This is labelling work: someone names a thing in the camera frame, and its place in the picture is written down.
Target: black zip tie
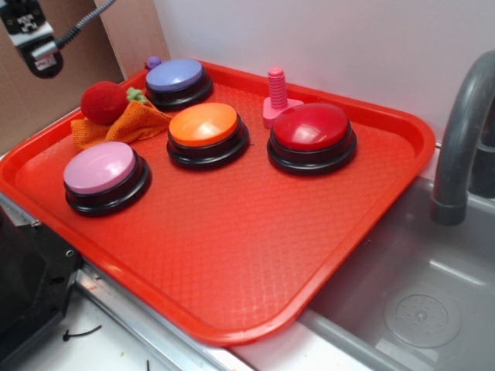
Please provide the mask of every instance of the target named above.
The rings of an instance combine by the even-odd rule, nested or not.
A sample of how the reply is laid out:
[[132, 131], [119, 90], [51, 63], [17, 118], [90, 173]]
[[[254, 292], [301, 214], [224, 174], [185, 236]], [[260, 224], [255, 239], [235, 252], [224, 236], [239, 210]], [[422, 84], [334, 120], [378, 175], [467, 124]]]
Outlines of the black zip tie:
[[83, 332], [82, 334], [71, 334], [69, 335], [69, 330], [65, 331], [65, 334], [62, 336], [62, 340], [64, 342], [68, 342], [70, 338], [73, 338], [73, 337], [76, 337], [76, 336], [85, 336], [85, 335], [89, 335], [89, 334], [92, 334], [93, 332], [96, 332], [98, 331], [99, 329], [101, 328], [101, 325], [99, 325], [98, 327], [96, 328], [93, 328], [91, 331], [88, 331], [88, 332]]

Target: gray faucet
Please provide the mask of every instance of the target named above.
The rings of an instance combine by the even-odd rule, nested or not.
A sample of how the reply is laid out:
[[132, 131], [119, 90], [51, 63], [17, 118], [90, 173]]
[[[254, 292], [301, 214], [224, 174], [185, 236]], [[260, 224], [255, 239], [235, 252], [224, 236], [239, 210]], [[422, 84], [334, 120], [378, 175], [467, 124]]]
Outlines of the gray faucet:
[[436, 169], [430, 214], [439, 224], [460, 224], [467, 190], [495, 197], [495, 50], [473, 64], [457, 94]]

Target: red tray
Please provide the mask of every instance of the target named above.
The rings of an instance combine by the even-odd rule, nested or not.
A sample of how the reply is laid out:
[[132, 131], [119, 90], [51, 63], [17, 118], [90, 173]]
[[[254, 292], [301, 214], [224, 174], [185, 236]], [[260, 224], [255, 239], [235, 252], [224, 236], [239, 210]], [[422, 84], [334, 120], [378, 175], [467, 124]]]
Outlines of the red tray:
[[[208, 172], [175, 167], [166, 134], [132, 147], [150, 165], [149, 191], [111, 216], [78, 216], [63, 170], [76, 154], [77, 111], [0, 162], [0, 190], [92, 264], [178, 325], [215, 345], [252, 342], [294, 320], [429, 160], [432, 131], [410, 114], [288, 85], [288, 96], [343, 108], [357, 155], [329, 175], [299, 177], [268, 161], [267, 79], [209, 63], [209, 101], [233, 106], [251, 146]], [[145, 74], [124, 83], [143, 88]]]

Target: orange button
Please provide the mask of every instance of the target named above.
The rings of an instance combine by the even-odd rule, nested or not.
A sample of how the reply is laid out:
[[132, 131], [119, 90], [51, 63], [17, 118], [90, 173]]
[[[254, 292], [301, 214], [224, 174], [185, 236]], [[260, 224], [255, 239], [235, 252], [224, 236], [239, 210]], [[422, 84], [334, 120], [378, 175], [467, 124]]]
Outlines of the orange button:
[[237, 112], [228, 104], [203, 103], [178, 113], [169, 133], [178, 145], [205, 147], [231, 136], [237, 129]]

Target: sink drain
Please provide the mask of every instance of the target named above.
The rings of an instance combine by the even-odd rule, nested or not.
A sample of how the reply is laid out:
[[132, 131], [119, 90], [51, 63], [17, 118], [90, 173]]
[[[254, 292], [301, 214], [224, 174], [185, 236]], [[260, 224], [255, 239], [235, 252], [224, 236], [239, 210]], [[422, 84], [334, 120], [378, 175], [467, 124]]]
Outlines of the sink drain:
[[384, 307], [388, 329], [406, 344], [435, 348], [454, 339], [461, 327], [456, 304], [424, 287], [394, 293]]

